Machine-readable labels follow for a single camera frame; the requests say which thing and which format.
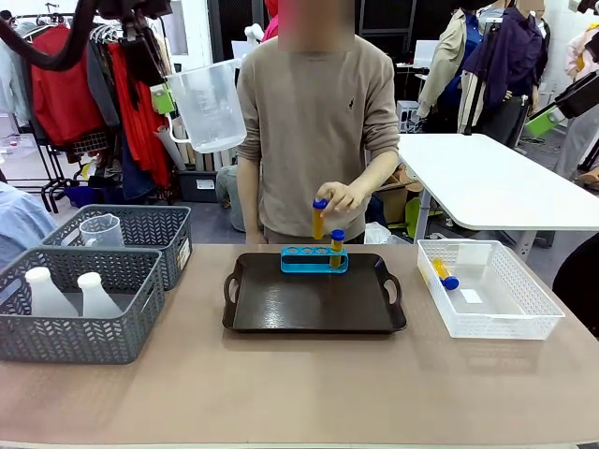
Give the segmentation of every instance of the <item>white plastic basket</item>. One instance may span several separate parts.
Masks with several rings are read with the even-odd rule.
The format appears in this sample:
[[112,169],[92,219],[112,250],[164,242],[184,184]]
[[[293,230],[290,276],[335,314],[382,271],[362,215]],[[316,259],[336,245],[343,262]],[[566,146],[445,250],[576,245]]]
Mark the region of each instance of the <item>white plastic basket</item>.
[[[457,290],[443,287],[436,259],[460,280]],[[420,240],[418,268],[453,338],[545,340],[564,317],[499,241]]]

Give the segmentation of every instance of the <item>plastic bottle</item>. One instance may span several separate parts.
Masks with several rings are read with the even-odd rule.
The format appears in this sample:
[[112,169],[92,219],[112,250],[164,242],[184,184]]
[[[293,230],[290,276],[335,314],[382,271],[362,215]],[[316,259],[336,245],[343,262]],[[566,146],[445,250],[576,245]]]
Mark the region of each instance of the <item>plastic bottle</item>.
[[312,230],[315,240],[322,240],[325,237],[325,217],[322,216],[322,212],[328,205],[326,199],[314,200],[312,203]]
[[50,270],[32,268],[25,273],[31,287],[31,314],[47,318],[72,318],[79,316],[77,309],[52,282]]
[[[331,236],[330,249],[335,253],[343,251],[343,242],[345,241],[345,233],[341,229],[335,229]],[[341,266],[341,256],[332,255],[330,257],[329,265],[331,268],[336,269]]]
[[85,318],[116,318],[123,311],[102,288],[102,278],[98,273],[86,273],[77,279],[83,291],[83,316]]
[[443,287],[445,287],[447,290],[455,290],[460,286],[460,281],[449,272],[446,264],[443,263],[443,260],[435,259],[432,261],[432,265],[437,271]]

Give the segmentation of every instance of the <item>beige sweater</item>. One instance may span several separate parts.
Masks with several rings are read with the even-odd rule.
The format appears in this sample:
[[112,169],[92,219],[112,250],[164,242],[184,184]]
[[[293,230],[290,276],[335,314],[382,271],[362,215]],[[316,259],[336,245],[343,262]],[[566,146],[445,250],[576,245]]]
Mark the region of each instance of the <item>beige sweater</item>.
[[[238,83],[247,139],[238,155],[262,162],[260,220],[269,230],[310,237],[312,202],[325,182],[350,184],[376,157],[398,150],[391,60],[356,36],[352,51],[280,51],[278,39],[244,60]],[[364,232],[368,201],[332,215],[327,231]]]
[[458,9],[439,38],[439,45],[432,58],[431,72],[418,99],[419,117],[429,116],[431,108],[437,104],[437,99],[447,84],[456,76],[466,52],[467,38],[466,15]]

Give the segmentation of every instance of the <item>hand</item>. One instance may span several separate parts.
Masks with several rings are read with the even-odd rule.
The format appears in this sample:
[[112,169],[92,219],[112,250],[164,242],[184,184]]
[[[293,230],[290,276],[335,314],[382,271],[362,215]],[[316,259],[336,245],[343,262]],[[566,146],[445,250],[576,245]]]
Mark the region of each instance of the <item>hand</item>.
[[568,77],[570,77],[572,79],[572,81],[574,81],[577,78],[578,75],[578,68],[574,67],[572,70],[570,70],[568,72]]
[[323,215],[332,212],[350,212],[357,209],[364,201],[367,193],[354,183],[350,185],[340,182],[326,182],[318,189],[316,199],[327,199],[329,205],[323,211]]
[[247,232],[245,234],[246,245],[268,245],[269,243],[264,238],[264,235],[260,232]]

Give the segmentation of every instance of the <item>green object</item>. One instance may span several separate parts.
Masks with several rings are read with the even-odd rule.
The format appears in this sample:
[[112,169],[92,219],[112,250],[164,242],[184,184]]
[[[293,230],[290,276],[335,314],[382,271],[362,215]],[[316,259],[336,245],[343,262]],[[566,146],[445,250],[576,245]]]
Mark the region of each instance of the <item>green object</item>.
[[420,198],[412,198],[405,205],[405,222],[408,225],[408,236],[413,239],[416,236],[416,225],[418,224],[418,213],[420,212]]
[[526,129],[536,138],[543,136],[548,131],[555,128],[565,118],[557,106],[546,110],[536,119],[526,123]]
[[175,102],[170,95],[170,90],[166,84],[150,88],[152,92],[153,110],[160,115],[170,114],[175,111]]

